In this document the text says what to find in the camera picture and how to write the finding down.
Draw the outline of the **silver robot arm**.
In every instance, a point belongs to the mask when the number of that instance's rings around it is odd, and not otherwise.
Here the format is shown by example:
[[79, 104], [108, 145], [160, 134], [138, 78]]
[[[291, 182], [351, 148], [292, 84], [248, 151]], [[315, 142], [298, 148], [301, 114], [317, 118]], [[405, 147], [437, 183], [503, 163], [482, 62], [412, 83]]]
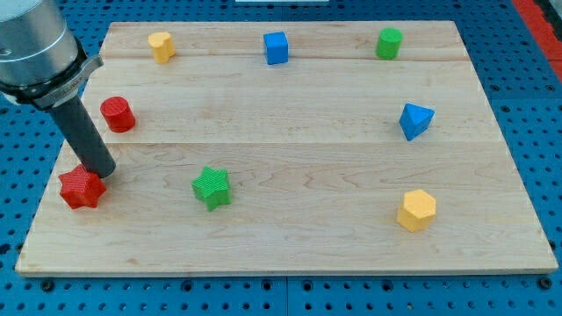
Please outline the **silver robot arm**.
[[1, 0], [1, 93], [10, 102], [59, 106], [103, 65], [85, 53], [55, 1]]

